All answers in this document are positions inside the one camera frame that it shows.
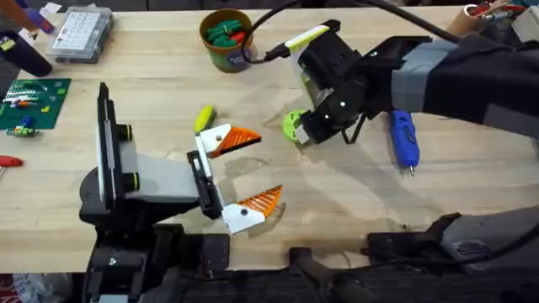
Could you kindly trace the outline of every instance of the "white label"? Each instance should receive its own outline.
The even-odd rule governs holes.
[[[52,48],[70,51],[84,50],[98,19],[99,13],[70,13]]]

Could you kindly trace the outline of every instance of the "black cable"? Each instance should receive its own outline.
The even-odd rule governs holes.
[[[360,121],[357,123],[357,126],[355,127],[354,134],[352,135],[352,139],[349,139],[346,135],[346,130],[340,131],[343,135],[344,143],[346,144],[354,144],[357,141],[357,136],[360,134],[361,126],[363,126],[363,123],[365,123],[367,115],[362,114],[360,117]]]
[[[359,3],[368,3],[374,7],[377,7],[377,8],[380,8],[380,9],[383,9],[385,10],[386,12],[389,12],[389,13],[392,13],[392,14],[395,14],[397,15],[398,17],[402,18],[402,19],[405,19],[417,26],[419,26],[420,28],[434,34],[434,35],[437,35],[439,36],[440,38],[444,39],[444,40],[448,40],[450,42],[453,42],[453,43],[459,43],[461,41],[461,38],[458,37],[458,36],[455,36],[454,34],[444,30],[444,29],[441,29],[439,27],[437,27],[436,25],[430,23],[429,21],[425,20],[425,19],[422,19],[416,15],[414,15],[413,13],[410,13],[408,11],[405,11],[404,9],[396,6],[396,5],[393,5],[393,4],[390,4],[390,3],[387,3],[383,0],[351,0],[352,3],[354,4],[359,4]]]
[[[262,24],[264,23],[266,20],[268,20],[269,18],[273,17],[273,15],[275,15],[276,13],[286,9],[286,8],[289,8],[289,7],[292,7],[294,5],[297,4],[297,0],[293,0],[293,1],[290,1],[288,3],[285,3],[285,4],[282,4],[280,5],[279,7],[277,8],[273,8],[271,9],[268,13],[265,13],[262,17],[260,17],[260,19],[256,20],[256,22],[253,24],[253,26],[251,26],[251,28],[247,31],[247,33],[245,33],[245,37],[243,38],[243,41],[242,41],[242,44],[240,46],[240,50],[242,52],[242,58],[251,63],[251,64],[262,64],[262,63],[265,63],[265,62],[268,62],[268,61],[271,61],[273,59],[275,59],[277,56],[275,56],[274,58],[268,58],[268,53],[270,53],[270,51],[268,53],[266,53],[266,56],[264,57],[264,59],[253,59],[251,60],[247,54],[245,53],[245,45],[247,44],[247,41],[249,40],[249,38],[251,37],[251,35],[253,35],[253,32]]]
[[[434,35],[437,35],[437,36],[439,36],[440,38],[442,38],[444,40],[448,40],[448,41],[453,42],[453,43],[459,43],[460,40],[461,40],[460,37],[448,32],[446,30],[443,30],[443,29],[437,27],[436,25],[430,23],[429,21],[427,21],[425,19],[422,19],[422,18],[414,15],[413,13],[405,11],[405,10],[403,10],[402,8],[400,8],[400,7],[396,6],[396,5],[386,3],[383,0],[350,0],[350,1],[355,5],[358,5],[359,3],[367,3],[367,4],[370,4],[370,5],[374,6],[374,7],[377,7],[379,9],[385,10],[385,11],[387,11],[389,13],[395,14],[398,17],[400,17],[402,19],[405,19],[405,20],[407,20],[407,21],[409,21],[409,22],[411,22],[413,24],[416,24],[420,28],[429,31],[430,33],[432,33]],[[280,5],[277,8],[271,9],[268,13],[265,13],[264,15],[262,15],[262,17],[260,17],[260,19],[256,20],[256,22],[253,24],[253,26],[245,34],[245,37],[243,38],[242,44],[240,46],[240,52],[242,53],[242,58],[246,62],[249,62],[251,64],[262,64],[262,63],[265,63],[265,62],[272,61],[272,60],[274,60],[275,58],[277,58],[279,56],[290,55],[290,52],[289,52],[288,48],[286,48],[284,46],[284,44],[281,43],[281,44],[277,45],[273,50],[270,50],[270,51],[266,52],[266,54],[264,56],[264,59],[251,59],[245,53],[245,45],[247,44],[247,41],[249,40],[249,38],[253,35],[253,32],[262,23],[267,21],[269,18],[273,17],[278,12],[280,12],[280,11],[286,9],[286,8],[290,8],[290,7],[292,7],[292,6],[296,5],[296,4],[298,4],[297,0],[293,0],[293,1],[290,1],[288,3],[284,3],[284,4]]]

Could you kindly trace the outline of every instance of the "green object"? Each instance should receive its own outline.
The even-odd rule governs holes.
[[[211,127],[213,120],[216,118],[217,112],[211,105],[206,105],[199,113],[195,120],[195,134],[198,135],[203,130]]]
[[[220,35],[217,39],[213,40],[213,46],[216,46],[216,47],[236,46],[236,41],[230,40],[230,38],[227,35]]]
[[[222,35],[232,35],[240,29],[242,29],[242,24],[238,20],[221,21],[216,26],[206,31],[207,39],[210,43],[213,43],[213,40],[216,38]]]
[[[7,107],[7,104],[2,104],[2,106],[0,106],[0,117],[3,116],[3,112],[6,110]]]
[[[0,130],[12,130],[20,124],[25,115],[34,118],[33,128],[52,130],[60,113],[71,79],[15,80],[11,84],[6,98],[27,96],[29,100],[39,100],[38,105],[22,109],[6,106],[0,116]]]
[[[286,114],[285,118],[283,119],[283,134],[285,134],[286,139],[289,141],[294,143],[298,142],[295,132],[300,120],[300,116],[305,112],[305,109],[293,110]]]

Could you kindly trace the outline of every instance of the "workbench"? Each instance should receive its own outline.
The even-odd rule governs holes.
[[[411,8],[441,27],[459,8]],[[307,109],[286,60],[238,74],[219,72],[200,41],[209,12],[116,13],[116,27],[99,64],[62,65],[50,77],[72,78],[54,130],[34,139],[0,135],[0,154],[24,166],[0,177],[0,273],[83,271],[93,227],[78,218],[79,185],[96,166],[96,98],[106,82],[118,120],[132,124],[137,150],[186,161],[195,149],[193,124],[205,104],[216,106],[215,125],[257,131],[262,142],[212,161],[228,201],[284,186],[269,221],[232,237],[230,268],[280,268],[289,247],[312,247],[328,266],[366,264],[358,252],[375,231],[422,231],[440,215],[487,214],[533,206],[539,197],[539,160],[530,138],[415,114],[421,162],[414,177],[395,166],[387,117],[367,121],[357,144],[341,136],[298,148],[282,134],[293,109]],[[263,11],[249,11],[252,20]],[[61,15],[52,18],[61,22]],[[422,29],[376,8],[289,10],[257,30],[259,51],[327,19],[365,53],[392,35]],[[50,37],[35,47],[44,53]],[[22,72],[19,78],[29,78]],[[200,210],[167,220],[189,232],[226,232]]]

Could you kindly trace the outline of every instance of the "yellow marker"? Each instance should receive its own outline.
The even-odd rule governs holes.
[[[196,117],[195,121],[195,134],[200,133],[203,130],[207,130],[211,127],[213,120],[216,118],[216,111],[211,105],[206,105]]]

